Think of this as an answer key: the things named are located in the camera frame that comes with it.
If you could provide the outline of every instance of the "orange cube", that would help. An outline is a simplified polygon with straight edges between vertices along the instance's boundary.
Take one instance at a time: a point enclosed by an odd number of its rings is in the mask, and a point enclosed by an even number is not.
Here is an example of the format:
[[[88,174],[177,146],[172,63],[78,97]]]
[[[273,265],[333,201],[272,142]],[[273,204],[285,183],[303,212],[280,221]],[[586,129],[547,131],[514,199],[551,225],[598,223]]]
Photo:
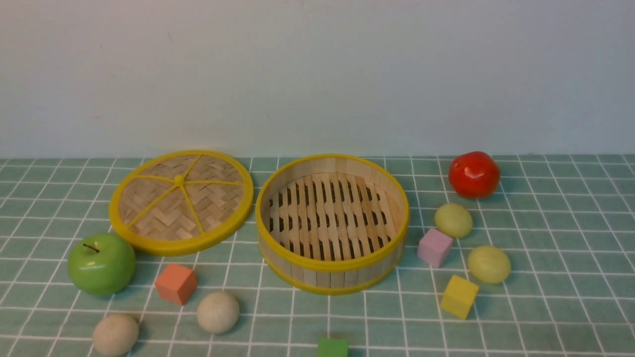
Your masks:
[[[182,306],[196,290],[198,281],[192,269],[172,263],[159,275],[154,286],[160,297]]]

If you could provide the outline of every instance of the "red tomato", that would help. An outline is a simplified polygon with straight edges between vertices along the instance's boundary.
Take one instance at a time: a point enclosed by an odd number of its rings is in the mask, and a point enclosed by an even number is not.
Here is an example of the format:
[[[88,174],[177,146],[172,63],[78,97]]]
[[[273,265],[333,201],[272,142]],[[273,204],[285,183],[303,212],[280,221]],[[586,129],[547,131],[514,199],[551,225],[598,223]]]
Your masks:
[[[459,196],[479,199],[496,191],[500,182],[500,168],[491,156],[482,151],[472,151],[452,161],[448,176]]]

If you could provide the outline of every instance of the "apple stem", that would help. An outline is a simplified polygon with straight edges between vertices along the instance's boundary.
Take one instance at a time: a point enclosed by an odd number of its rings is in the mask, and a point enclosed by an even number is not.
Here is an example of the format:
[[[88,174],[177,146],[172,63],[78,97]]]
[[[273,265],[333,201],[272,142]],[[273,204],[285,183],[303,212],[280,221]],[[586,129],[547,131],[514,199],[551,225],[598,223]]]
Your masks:
[[[96,251],[97,253],[99,253],[99,249],[95,248],[94,246],[90,246],[87,244],[84,244],[85,247],[91,248],[92,250]]]

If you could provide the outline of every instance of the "green cube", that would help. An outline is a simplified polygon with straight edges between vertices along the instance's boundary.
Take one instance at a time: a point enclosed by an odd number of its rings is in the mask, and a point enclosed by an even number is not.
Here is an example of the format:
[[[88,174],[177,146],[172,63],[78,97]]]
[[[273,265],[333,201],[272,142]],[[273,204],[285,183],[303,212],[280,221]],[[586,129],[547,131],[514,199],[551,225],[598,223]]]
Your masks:
[[[349,342],[341,339],[319,340],[317,344],[317,357],[347,357],[349,355]]]

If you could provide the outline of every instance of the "lid center knob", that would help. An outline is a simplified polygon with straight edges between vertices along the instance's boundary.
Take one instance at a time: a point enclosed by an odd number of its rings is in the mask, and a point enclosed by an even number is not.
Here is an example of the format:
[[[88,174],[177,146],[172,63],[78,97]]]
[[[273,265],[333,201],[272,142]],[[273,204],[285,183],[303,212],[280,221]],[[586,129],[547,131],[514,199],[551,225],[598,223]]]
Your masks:
[[[185,185],[185,177],[183,175],[174,176],[174,183],[179,187],[183,187]]]

